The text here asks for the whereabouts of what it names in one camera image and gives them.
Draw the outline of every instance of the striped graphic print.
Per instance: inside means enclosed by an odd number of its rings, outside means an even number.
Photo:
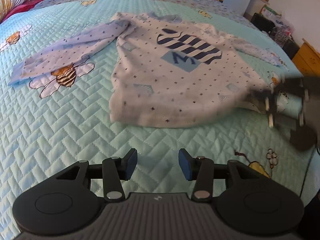
[[[76,70],[72,67],[68,69],[62,75],[57,76],[57,83],[65,86],[70,87],[76,80]]]
[[[10,45],[16,44],[20,39],[20,32],[15,32],[9,38],[7,38],[6,42]]]
[[[188,57],[193,57],[203,63],[210,64],[215,59],[222,58],[222,51],[192,35],[179,33],[170,30],[162,29],[166,34],[159,34],[157,43],[165,45],[169,49],[179,50]]]

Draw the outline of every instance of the black chair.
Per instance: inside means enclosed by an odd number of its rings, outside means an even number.
[[[265,31],[266,33],[270,34],[272,29],[275,28],[275,24],[263,17],[262,15],[255,13],[251,19],[251,23],[256,26],[260,31]]]

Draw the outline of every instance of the flower embroidery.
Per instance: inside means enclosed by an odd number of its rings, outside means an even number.
[[[11,0],[0,0],[0,21],[11,11],[12,7]]]
[[[269,149],[267,153],[267,159],[269,160],[270,163],[270,168],[273,169],[274,166],[278,164],[278,159],[277,159],[276,153],[273,151],[273,149]]]

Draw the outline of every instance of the quilted bedspread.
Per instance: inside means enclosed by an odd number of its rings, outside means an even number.
[[[28,83],[9,87],[12,67],[40,49],[79,32],[85,27],[107,22],[117,11],[157,15],[179,14],[184,20],[211,23],[219,30],[246,38],[263,48],[271,48],[287,63],[277,68],[252,56],[240,54],[256,72],[271,82],[272,72],[298,71],[284,52],[259,31],[225,17],[203,17],[198,10],[180,4],[155,0],[74,1],[33,10],[10,17],[0,25],[0,42],[31,24],[29,32],[14,37],[0,53],[0,234],[11,239],[19,231],[11,207],[23,191],[78,160],[101,163],[111,156],[124,156],[134,147],[138,165],[124,191],[188,192],[193,183],[185,181],[178,165],[178,150],[204,155],[215,163],[237,159],[234,150],[258,161],[272,179],[293,190],[301,190],[310,153],[299,153],[268,127],[266,116],[236,109],[216,123],[189,129],[156,129],[111,123],[108,102],[113,86],[111,73],[117,61],[115,42],[95,54],[94,69],[76,77],[68,88],[60,87],[41,99],[42,88]],[[278,163],[270,168],[268,149]],[[91,190],[102,195],[101,181],[93,181]],[[215,182],[214,194],[224,190],[223,181]]]

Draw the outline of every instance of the light blue patch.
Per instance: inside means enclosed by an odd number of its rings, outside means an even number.
[[[134,49],[136,49],[137,47],[135,45],[133,45],[131,42],[125,42],[124,44],[121,45],[121,48],[131,52]]]
[[[81,32],[81,35],[87,35],[87,34],[89,34],[89,33],[91,33],[91,32],[92,32],[91,29],[83,30],[83,31]]]
[[[43,63],[44,62],[44,59],[43,58],[39,58],[39,59],[37,59],[36,61],[35,61],[35,65],[36,66],[38,66],[38,65],[40,65],[41,63]]]
[[[98,41],[86,41],[84,42],[85,45],[88,45],[88,46],[93,46],[94,44],[96,44]]]
[[[228,98],[228,95],[219,95],[220,101],[224,101]]]
[[[175,50],[168,51],[161,57],[161,59],[189,73],[201,64],[199,60],[193,57],[188,57],[185,53]]]
[[[236,85],[230,83],[226,85],[227,89],[229,89],[232,93],[239,92],[240,88],[238,88]]]
[[[63,49],[72,49],[72,48],[73,48],[72,44],[63,45]]]
[[[242,71],[242,73],[243,73],[246,77],[250,77],[250,78],[251,78],[251,76],[250,76],[247,72]]]
[[[82,55],[82,56],[81,56],[81,59],[82,59],[83,61],[86,61],[86,60],[88,60],[91,56],[92,56],[92,55],[91,55],[90,53],[87,53],[87,54]]]
[[[126,23],[127,21],[115,21],[115,24],[119,25],[120,27],[123,27],[123,25]]]
[[[152,89],[152,86],[150,85],[143,85],[143,84],[133,84],[133,86],[135,88],[143,88],[143,89],[146,89],[147,90],[147,93],[149,95],[152,95],[154,93],[153,89]]]
[[[174,22],[174,23],[181,23],[182,22],[182,18],[180,18],[179,15],[177,15],[177,14],[165,15],[165,16],[159,17],[154,12],[151,12],[148,15],[158,21]]]
[[[78,36],[80,36],[80,35],[81,35],[81,32],[76,33],[76,34],[74,34],[74,35],[71,35],[71,36],[70,36],[70,39],[75,38],[75,37],[78,37]]]
[[[35,62],[34,58],[32,58],[32,57],[26,58],[25,61],[24,61],[24,65],[30,65],[31,63],[34,63],[34,62]]]
[[[110,22],[107,22],[106,25],[109,25],[109,24],[113,23],[114,21],[115,21],[115,20],[112,20],[112,21],[110,21]]]
[[[145,17],[143,17],[143,16],[141,16],[141,15],[137,15],[136,18],[137,18],[138,20],[141,20],[141,21],[146,21],[146,20],[147,20],[147,18],[145,18]]]

